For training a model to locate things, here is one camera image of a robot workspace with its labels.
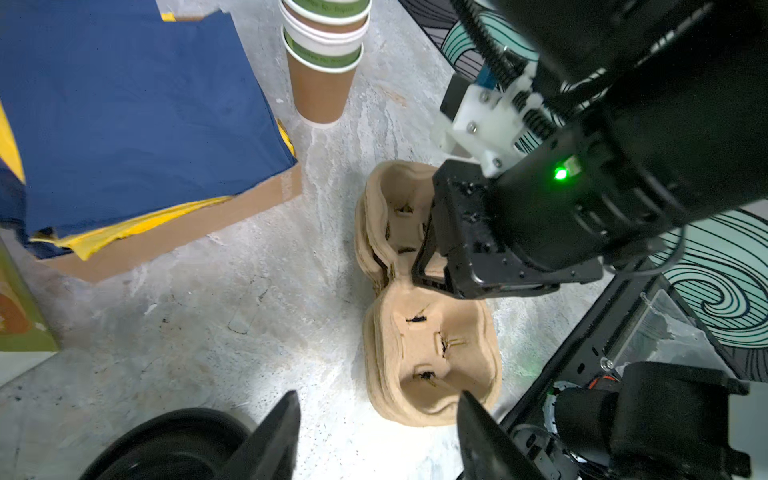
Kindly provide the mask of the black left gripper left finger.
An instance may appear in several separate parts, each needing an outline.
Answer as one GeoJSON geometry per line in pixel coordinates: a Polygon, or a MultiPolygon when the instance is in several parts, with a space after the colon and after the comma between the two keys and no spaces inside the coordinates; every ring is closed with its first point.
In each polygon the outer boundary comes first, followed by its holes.
{"type": "Polygon", "coordinates": [[[301,410],[298,393],[287,392],[216,474],[216,480],[290,480],[296,465],[301,410]]]}

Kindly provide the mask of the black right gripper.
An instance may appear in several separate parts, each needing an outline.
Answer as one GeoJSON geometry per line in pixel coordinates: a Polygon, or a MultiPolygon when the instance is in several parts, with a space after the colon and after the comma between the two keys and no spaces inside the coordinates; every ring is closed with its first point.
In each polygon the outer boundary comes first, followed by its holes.
{"type": "Polygon", "coordinates": [[[412,283],[462,299],[533,297],[603,276],[600,243],[578,221],[583,183],[567,173],[572,134],[558,134],[499,177],[448,159],[433,177],[431,221],[411,268],[412,283]],[[433,258],[444,258],[429,273],[433,258]]]}

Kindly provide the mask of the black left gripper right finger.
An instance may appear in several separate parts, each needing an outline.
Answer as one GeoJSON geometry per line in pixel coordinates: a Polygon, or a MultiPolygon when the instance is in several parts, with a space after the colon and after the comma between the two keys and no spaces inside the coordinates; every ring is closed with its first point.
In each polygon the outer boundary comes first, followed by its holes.
{"type": "Polygon", "coordinates": [[[459,397],[457,433],[463,479],[543,478],[469,391],[459,397]]]}

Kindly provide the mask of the brown pulp cup carrier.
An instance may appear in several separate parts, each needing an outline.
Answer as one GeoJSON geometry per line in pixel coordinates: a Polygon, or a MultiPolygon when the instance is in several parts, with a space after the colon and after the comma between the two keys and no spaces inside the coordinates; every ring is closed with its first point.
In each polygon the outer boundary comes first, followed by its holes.
{"type": "Polygon", "coordinates": [[[470,392],[492,409],[502,360],[491,311],[416,286],[411,268],[425,239],[435,167],[378,164],[355,211],[355,253],[375,300],[363,324],[367,391],[385,419],[411,427],[452,425],[470,392]]]}

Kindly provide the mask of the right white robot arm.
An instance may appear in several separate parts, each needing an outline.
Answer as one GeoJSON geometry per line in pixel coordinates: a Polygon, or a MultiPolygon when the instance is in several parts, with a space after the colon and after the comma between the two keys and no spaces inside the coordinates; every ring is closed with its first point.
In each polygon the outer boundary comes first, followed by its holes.
{"type": "Polygon", "coordinates": [[[498,81],[454,77],[411,270],[459,299],[533,297],[663,249],[662,235],[767,194],[763,1],[498,1],[538,55],[454,10],[498,81]]]}

